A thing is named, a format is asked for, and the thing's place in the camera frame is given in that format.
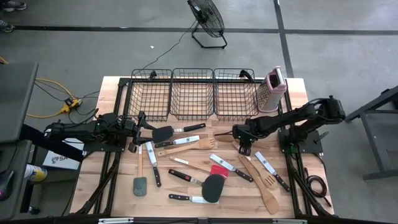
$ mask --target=fan grille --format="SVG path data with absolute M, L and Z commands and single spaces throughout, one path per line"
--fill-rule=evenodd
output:
M 224 21 L 211 0 L 189 0 L 193 15 L 202 28 L 212 37 L 221 37 L 224 33 Z

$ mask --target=spray can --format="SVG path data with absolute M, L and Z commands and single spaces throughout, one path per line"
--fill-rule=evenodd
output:
M 279 101 L 286 90 L 287 85 L 281 74 L 280 66 L 276 66 L 266 75 L 257 89 L 259 110 L 266 113 L 277 110 Z
M 24 178 L 34 182 L 43 181 L 47 176 L 47 169 L 30 164 L 26 165 Z

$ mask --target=fan base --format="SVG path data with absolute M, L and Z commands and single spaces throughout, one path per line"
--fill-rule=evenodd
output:
M 211 47 L 204 46 L 203 44 L 201 44 L 201 42 L 194 35 L 194 33 L 198 30 L 198 26 L 199 26 L 199 23 L 197 23 L 197 25 L 195 26 L 194 30 L 192 31 L 192 38 L 194 38 L 195 41 L 198 42 L 198 44 L 200 45 L 201 48 L 204 48 L 204 49 L 224 49 L 228 45 L 228 43 L 225 40 L 224 35 L 222 34 L 221 37 L 223 38 L 225 45 L 222 45 L 222 46 L 211 46 Z

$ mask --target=yellow extension cord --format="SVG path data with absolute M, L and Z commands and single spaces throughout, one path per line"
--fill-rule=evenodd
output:
M 4 58 L 0 57 L 0 60 L 2 60 L 5 64 L 8 64 L 8 62 L 7 62 Z M 63 89 L 70 95 L 70 97 L 72 98 L 72 100 L 75 99 L 75 97 L 70 93 L 70 91 L 69 91 L 67 88 L 65 88 L 63 85 L 59 84 L 59 83 L 56 82 L 56 81 L 48 80 L 48 79 L 44 79 L 44 78 L 36 78 L 36 80 L 43 81 L 43 82 L 50 82 L 50 83 L 56 84 L 56 85 L 58 85 L 59 87 L 63 88 Z M 28 114 L 28 113 L 27 113 L 26 115 L 27 115 L 27 116 L 30 116 L 30 117 L 33 117 L 33 118 L 52 118 L 52 117 L 54 117 L 54 116 L 57 116 L 57 115 L 60 115 L 60 114 L 62 114 L 62 113 L 66 113 L 66 112 L 68 112 L 68 111 L 66 111 L 66 110 L 65 110 L 65 107 L 63 107 L 63 108 L 62 108 L 60 111 L 58 111 L 57 113 L 52 114 L 52 115 L 48 115 L 48 116 L 39 116 L 39 115 L 33 115 L 33 114 Z

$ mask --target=gray spatula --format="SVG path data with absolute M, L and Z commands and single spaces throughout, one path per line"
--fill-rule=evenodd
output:
M 142 146 L 138 148 L 138 176 L 134 178 L 133 189 L 135 196 L 145 196 L 147 194 L 147 178 L 142 177 Z

